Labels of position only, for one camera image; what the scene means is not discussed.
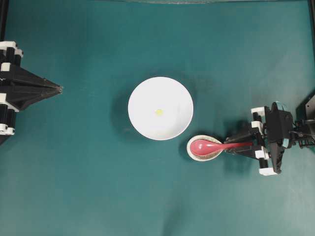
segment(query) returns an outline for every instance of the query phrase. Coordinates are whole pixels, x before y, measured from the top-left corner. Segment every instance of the white bowl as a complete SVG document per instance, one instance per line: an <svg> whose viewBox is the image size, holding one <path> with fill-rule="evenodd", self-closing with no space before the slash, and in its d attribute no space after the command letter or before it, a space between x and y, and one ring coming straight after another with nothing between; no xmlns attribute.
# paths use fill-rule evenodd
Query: white bowl
<svg viewBox="0 0 315 236"><path fill-rule="evenodd" d="M153 140L180 135L190 124L193 102L188 90L176 80L154 77L132 92L128 114L133 127Z"/></svg>

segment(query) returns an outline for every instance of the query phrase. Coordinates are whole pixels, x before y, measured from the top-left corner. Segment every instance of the table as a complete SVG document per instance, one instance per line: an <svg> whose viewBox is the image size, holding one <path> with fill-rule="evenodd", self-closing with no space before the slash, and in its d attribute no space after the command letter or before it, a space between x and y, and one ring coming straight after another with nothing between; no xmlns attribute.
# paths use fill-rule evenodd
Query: table
<svg viewBox="0 0 315 236"><path fill-rule="evenodd" d="M252 107L279 100L294 114L314 90L306 0L13 0L6 30L22 67L64 90L20 113L1 146L1 235L315 234L311 149L288 150L276 177L249 158L199 163L185 149L196 134L225 138ZM127 117L130 93L153 76L194 100L170 141L142 137Z"/></svg>

